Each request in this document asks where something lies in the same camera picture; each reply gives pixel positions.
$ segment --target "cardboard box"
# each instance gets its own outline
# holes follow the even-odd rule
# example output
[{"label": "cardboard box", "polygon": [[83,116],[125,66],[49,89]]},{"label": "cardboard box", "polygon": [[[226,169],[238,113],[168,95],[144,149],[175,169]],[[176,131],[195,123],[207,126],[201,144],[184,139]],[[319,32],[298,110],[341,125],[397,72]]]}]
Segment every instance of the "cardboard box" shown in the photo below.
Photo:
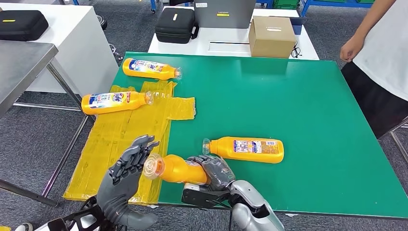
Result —
[{"label": "cardboard box", "polygon": [[289,58],[296,44],[289,18],[254,16],[249,29],[253,57]]}]

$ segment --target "black case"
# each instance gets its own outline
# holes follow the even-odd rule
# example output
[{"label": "black case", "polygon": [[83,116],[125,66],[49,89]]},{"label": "black case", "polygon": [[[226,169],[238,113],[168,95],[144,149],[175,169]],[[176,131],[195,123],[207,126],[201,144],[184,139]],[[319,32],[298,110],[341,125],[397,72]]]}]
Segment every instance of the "black case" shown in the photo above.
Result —
[{"label": "black case", "polygon": [[40,11],[0,11],[0,39],[37,40],[48,28]]},{"label": "black case", "polygon": [[156,36],[160,42],[188,43],[197,37],[198,30],[194,10],[165,8],[156,25]]}]

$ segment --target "gray laptop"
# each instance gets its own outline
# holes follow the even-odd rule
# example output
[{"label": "gray laptop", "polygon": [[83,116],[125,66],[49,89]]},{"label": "gray laptop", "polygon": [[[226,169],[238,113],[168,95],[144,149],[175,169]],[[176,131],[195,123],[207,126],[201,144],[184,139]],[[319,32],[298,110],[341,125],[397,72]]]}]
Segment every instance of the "gray laptop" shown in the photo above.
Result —
[{"label": "gray laptop", "polygon": [[199,27],[248,28],[256,0],[194,0]]}]

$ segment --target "plastic bottle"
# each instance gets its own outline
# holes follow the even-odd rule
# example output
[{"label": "plastic bottle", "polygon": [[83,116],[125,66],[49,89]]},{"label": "plastic bottle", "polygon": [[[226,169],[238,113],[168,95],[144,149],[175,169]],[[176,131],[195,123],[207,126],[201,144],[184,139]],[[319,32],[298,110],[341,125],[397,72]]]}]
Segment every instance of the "plastic bottle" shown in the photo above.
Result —
[{"label": "plastic bottle", "polygon": [[177,155],[161,157],[150,154],[143,167],[143,174],[149,179],[160,177],[167,182],[205,185],[208,182],[203,167],[196,162],[184,160]]},{"label": "plastic bottle", "polygon": [[181,78],[181,69],[174,68],[168,64],[127,58],[122,64],[123,73],[127,76],[157,78],[168,80],[170,78]]},{"label": "plastic bottle", "polygon": [[275,139],[223,137],[204,139],[203,154],[213,153],[226,159],[279,163],[283,159],[283,143]]},{"label": "plastic bottle", "polygon": [[145,104],[153,103],[153,95],[150,91],[139,93],[137,91],[125,91],[115,93],[103,93],[86,95],[82,98],[82,110],[88,115],[134,110]]}]

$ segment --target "robotic hand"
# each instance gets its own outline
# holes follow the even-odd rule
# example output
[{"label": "robotic hand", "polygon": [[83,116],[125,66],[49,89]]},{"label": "robotic hand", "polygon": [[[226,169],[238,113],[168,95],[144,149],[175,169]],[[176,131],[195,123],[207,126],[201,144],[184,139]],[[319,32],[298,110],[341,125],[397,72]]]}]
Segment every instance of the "robotic hand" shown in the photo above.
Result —
[{"label": "robotic hand", "polygon": [[224,159],[217,156],[200,155],[188,160],[200,164],[211,183],[209,186],[185,184],[182,202],[211,208],[228,200],[232,207],[232,218],[245,231],[284,231],[264,197],[245,180],[235,180]]},{"label": "robotic hand", "polygon": [[115,231],[123,226],[147,229],[157,217],[142,215],[128,208],[128,200],[137,192],[143,164],[152,148],[154,136],[136,138],[119,160],[108,169],[98,194],[88,199],[81,210],[47,222],[36,231]]},{"label": "robotic hand", "polygon": [[105,217],[114,224],[144,230],[157,221],[156,215],[142,215],[127,206],[128,200],[138,190],[146,158],[152,148],[159,145],[153,140],[154,136],[148,135],[136,138],[103,177],[96,201]]}]

